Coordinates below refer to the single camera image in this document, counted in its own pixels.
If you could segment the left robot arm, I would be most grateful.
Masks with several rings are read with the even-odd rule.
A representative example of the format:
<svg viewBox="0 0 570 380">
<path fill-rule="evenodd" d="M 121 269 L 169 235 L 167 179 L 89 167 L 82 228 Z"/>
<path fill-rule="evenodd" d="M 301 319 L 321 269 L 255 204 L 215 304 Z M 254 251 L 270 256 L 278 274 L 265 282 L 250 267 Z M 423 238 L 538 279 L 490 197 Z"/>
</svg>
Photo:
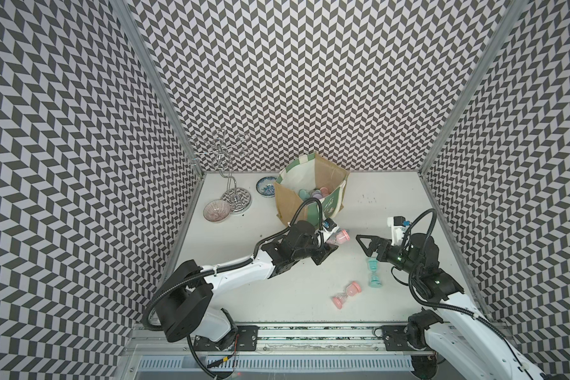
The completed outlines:
<svg viewBox="0 0 570 380">
<path fill-rule="evenodd" d="M 229 348 L 239 327 L 226 309 L 212 306 L 215 296 L 270 280 L 307 258 L 320 265 L 337 250 L 329 243 L 337 224 L 324 215 L 311 223 L 301 220 L 301 214 L 297 210 L 286 228 L 259 240 L 249 256 L 209 266 L 193 260 L 179 265 L 143 311 L 143 327 L 164 332 L 169 342 L 200 337 L 221 350 Z"/>
</svg>

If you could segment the pink hourglass front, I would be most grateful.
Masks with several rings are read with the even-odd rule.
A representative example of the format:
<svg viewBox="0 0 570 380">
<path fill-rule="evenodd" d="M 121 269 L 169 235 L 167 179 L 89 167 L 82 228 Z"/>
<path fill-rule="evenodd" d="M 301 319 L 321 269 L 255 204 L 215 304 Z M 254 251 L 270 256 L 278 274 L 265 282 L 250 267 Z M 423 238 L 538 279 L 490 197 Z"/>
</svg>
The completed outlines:
<svg viewBox="0 0 570 380">
<path fill-rule="evenodd" d="M 346 286 L 342 293 L 336 294 L 332 297 L 332 303 L 338 310 L 341 310 L 351 297 L 355 297 L 361 292 L 361 286 L 356 281 L 352 281 L 348 286 Z"/>
</svg>

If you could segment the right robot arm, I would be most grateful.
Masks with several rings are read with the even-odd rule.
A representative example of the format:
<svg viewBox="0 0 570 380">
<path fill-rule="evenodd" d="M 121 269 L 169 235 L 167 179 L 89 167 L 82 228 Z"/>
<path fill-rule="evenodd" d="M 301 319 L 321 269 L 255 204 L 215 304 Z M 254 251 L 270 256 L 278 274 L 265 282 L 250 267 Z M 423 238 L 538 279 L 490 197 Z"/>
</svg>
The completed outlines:
<svg viewBox="0 0 570 380">
<path fill-rule="evenodd" d="M 548 379 L 440 267 L 439 248 L 432 237 L 437 219 L 437 211 L 431 208 L 411 222 L 391 218 L 390 239 L 356 235 L 367 257 L 407 275 L 404 284 L 423 308 L 408 318 L 408 346 L 440 354 L 466 379 Z"/>
</svg>

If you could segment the green canvas Christmas bag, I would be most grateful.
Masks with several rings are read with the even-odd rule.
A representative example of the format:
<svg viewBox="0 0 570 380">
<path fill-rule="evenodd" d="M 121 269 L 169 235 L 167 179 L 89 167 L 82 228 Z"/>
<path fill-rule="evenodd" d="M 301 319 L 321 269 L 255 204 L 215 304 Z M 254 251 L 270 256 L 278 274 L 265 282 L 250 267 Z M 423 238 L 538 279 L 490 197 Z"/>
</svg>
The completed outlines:
<svg viewBox="0 0 570 380">
<path fill-rule="evenodd" d="M 301 155 L 282 169 L 275 181 L 277 217 L 288 225 L 302 202 L 310 203 L 298 220 L 318 225 L 318 218 L 335 218 L 343 208 L 349 172 L 318 153 Z"/>
</svg>

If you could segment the green hourglass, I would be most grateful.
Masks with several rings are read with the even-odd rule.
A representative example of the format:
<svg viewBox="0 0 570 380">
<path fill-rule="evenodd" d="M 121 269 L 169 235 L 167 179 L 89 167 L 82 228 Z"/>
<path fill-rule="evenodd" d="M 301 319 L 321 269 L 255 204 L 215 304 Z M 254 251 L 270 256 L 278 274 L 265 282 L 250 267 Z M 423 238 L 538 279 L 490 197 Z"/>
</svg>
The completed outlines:
<svg viewBox="0 0 570 380">
<path fill-rule="evenodd" d="M 375 258 L 370 257 L 367 259 L 367 266 L 370 271 L 368 285 L 371 288 L 381 288 L 383 283 L 378 275 L 379 262 Z"/>
<path fill-rule="evenodd" d="M 323 200 L 331 195 L 331 191 L 327 187 L 315 188 L 312 190 L 300 189 L 298 196 L 301 200 L 308 200 L 310 198 L 315 198 L 318 200 Z"/>
</svg>

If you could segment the pink hourglass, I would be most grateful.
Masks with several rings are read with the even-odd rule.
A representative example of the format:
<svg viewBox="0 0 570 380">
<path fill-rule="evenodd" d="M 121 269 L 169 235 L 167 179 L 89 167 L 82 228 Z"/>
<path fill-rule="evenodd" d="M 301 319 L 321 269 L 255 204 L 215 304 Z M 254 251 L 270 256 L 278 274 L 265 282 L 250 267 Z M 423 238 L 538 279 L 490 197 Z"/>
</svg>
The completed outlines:
<svg viewBox="0 0 570 380">
<path fill-rule="evenodd" d="M 329 245 L 343 245 L 350 241 L 350 234 L 346 229 L 335 232 L 326 242 Z"/>
<path fill-rule="evenodd" d="M 356 281 L 352 281 L 348 286 L 346 286 L 342 293 L 336 294 L 332 297 L 332 303 L 338 310 L 341 310 L 351 297 L 355 297 L 361 292 L 361 286 Z"/>
</svg>

